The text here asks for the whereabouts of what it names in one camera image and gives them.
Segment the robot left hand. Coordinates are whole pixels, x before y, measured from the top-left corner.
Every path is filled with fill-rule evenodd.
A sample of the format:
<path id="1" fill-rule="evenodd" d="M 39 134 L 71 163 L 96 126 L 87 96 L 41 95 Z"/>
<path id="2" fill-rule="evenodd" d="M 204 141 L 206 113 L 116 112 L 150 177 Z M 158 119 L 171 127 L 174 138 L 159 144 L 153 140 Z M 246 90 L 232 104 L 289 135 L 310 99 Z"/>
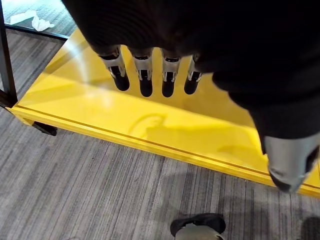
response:
<path id="1" fill-rule="evenodd" d="M 297 191 L 320 152 L 320 3 L 317 0 L 65 0 L 116 87 L 129 80 L 130 50 L 140 91 L 152 94 L 152 51 L 162 51 L 162 93 L 173 94 L 181 58 L 191 56 L 184 90 L 200 77 L 246 109 L 268 171 L 283 192 Z"/>

